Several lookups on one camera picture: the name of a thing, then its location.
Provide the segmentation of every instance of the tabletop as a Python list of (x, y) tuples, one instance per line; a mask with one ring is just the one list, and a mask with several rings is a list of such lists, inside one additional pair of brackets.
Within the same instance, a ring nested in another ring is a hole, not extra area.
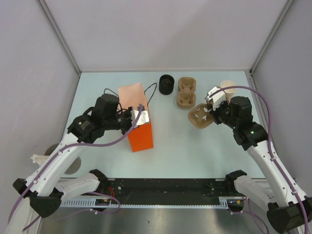
[[(170, 95), (156, 90), (149, 104), (154, 148), (133, 153), (128, 139), (110, 147), (88, 147), (80, 155), (80, 169), (63, 177), (79, 177), (92, 169), (99, 169), (110, 178), (224, 178), (226, 174), (242, 169), (252, 178), (264, 178), (253, 159), (236, 144), (229, 127), (213, 123), (205, 129), (196, 129), (187, 117), (190, 109), (181, 109), (176, 104), (177, 82), (181, 77), (196, 79), (198, 105), (205, 102), (211, 88), (224, 80), (248, 86), (244, 72), (82, 73), (66, 127), (75, 117), (94, 106), (104, 88), (117, 92), (120, 86), (140, 82), (145, 89), (158, 82), (163, 74), (174, 77), (175, 87)], [(152, 92), (153, 88), (146, 92), (147, 98)], [(249, 97), (254, 121), (259, 122), (250, 91), (240, 89), (235, 96)], [(95, 143), (108, 143), (120, 136), (120, 131), (106, 131)]]

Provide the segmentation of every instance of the orange box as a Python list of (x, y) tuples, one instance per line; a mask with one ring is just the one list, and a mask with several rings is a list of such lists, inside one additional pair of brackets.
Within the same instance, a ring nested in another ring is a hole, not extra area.
[[(144, 90), (141, 83), (121, 86), (118, 88), (119, 101), (122, 108), (127, 109), (133, 107), (137, 110), (138, 106), (142, 104), (146, 111), (150, 111), (147, 106), (147, 98), (144, 95)], [(154, 147), (152, 123), (140, 125), (138, 128), (133, 129), (128, 135), (128, 139), (133, 152), (147, 150)]]

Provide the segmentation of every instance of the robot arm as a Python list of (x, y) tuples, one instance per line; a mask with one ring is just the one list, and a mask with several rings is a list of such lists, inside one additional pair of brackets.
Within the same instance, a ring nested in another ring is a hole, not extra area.
[(70, 181), (58, 182), (78, 155), (86, 149), (86, 145), (92, 145), (106, 130), (120, 129), (125, 134), (136, 119), (139, 121), (135, 127), (149, 122), (147, 111), (139, 112), (132, 107), (127, 110), (120, 107), (120, 110), (117, 110), (118, 105), (118, 97), (103, 94), (97, 99), (95, 107), (89, 108), (83, 115), (74, 119), (61, 143), (38, 170), (27, 179), (17, 179), (14, 182), (13, 187), (20, 194), (29, 189), (24, 198), (29, 197), (30, 206), (41, 217), (50, 216), (62, 202), (93, 192), (100, 184), (107, 183), (107, 177), (99, 170), (92, 170), (87, 175)]
[[(228, 181), (232, 182), (236, 191), (248, 196), (267, 212), (269, 222), (279, 233), (284, 233), (304, 224), (295, 192), (301, 199), (310, 221), (312, 219), (312, 198), (308, 198), (293, 180), (272, 144), (274, 158), (271, 158), (268, 152), (268, 134), (260, 124), (253, 122), (250, 100), (247, 97), (234, 97), (228, 102), (224, 92), (219, 92), (211, 97), (211, 94), (217, 90), (219, 88), (214, 87), (208, 92), (206, 97), (208, 112), (216, 124), (224, 123), (233, 130), (235, 141), (257, 163), (273, 193), (268, 193), (243, 171), (236, 171), (227, 175)], [(294, 186), (295, 192), (291, 190), (280, 169)]]

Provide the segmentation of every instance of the paper cup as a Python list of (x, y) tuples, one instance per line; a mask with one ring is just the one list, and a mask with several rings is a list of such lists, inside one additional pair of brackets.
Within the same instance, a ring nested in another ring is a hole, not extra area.
[[(236, 86), (236, 84), (230, 80), (225, 80), (225, 81), (221, 82), (221, 84), (220, 84), (221, 88), (226, 88), (226, 87), (230, 87), (230, 86)], [(231, 98), (233, 97), (234, 93), (236, 92), (236, 88), (226, 89), (226, 90), (224, 90), (224, 92), (226, 95), (226, 100), (230, 101)]]

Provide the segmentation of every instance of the white wall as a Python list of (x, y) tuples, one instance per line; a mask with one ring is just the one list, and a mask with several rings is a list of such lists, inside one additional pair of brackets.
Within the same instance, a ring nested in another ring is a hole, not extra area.
[(271, 105), (278, 152), (312, 195), (312, 1), (295, 1), (254, 79)]
[(249, 69), (286, 0), (46, 0), (83, 71)]
[(0, 233), (29, 159), (60, 140), (78, 77), (35, 0), (0, 7)]

